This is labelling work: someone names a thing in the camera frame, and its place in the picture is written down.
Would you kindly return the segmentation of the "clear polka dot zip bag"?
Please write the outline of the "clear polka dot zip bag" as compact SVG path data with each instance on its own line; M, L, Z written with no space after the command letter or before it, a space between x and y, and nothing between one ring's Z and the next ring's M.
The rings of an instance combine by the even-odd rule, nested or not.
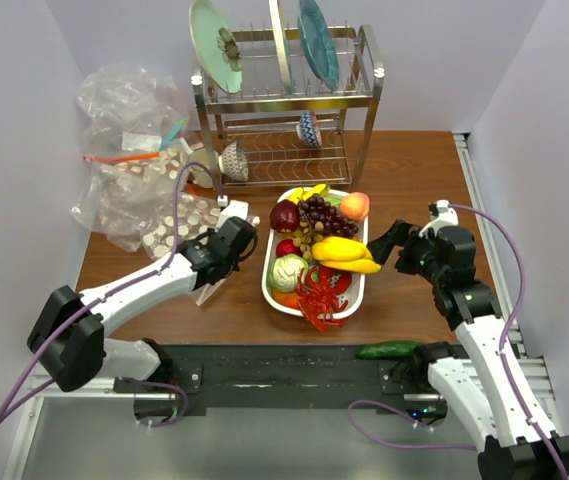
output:
M202 307L226 282L227 278L224 277L214 284L207 283L193 292L193 299L197 307Z

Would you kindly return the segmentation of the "red plastic lobster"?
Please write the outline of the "red plastic lobster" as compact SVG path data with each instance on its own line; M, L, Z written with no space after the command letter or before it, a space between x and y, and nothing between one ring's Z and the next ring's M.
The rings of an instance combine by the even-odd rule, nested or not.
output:
M343 312L347 300L341 300L352 284L350 272L335 270L323 265L311 267L298 277L297 306L302 316L318 331L327 327L341 327L342 321L335 315Z

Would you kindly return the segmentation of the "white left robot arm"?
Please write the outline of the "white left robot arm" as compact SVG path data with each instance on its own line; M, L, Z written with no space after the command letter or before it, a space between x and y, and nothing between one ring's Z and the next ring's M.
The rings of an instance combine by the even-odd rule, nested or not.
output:
M109 284L80 293L68 286L47 299L27 346L63 392L95 378L126 378L149 392L174 379L174 362L151 339L112 339L129 320L176 296L225 280L255 250L256 228L232 216L180 243L153 264Z

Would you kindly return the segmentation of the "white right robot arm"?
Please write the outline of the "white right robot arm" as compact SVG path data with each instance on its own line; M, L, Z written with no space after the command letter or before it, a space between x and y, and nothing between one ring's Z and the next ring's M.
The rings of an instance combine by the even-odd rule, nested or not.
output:
M461 421L481 477L567 478L569 435L559 433L536 399L499 304L476 278L474 236L452 220L433 220L426 228L398 220L368 248L380 264L398 248L396 270L429 282L436 309L475 370L469 376L448 343L428 344L416 349L409 379L420 392L436 390Z

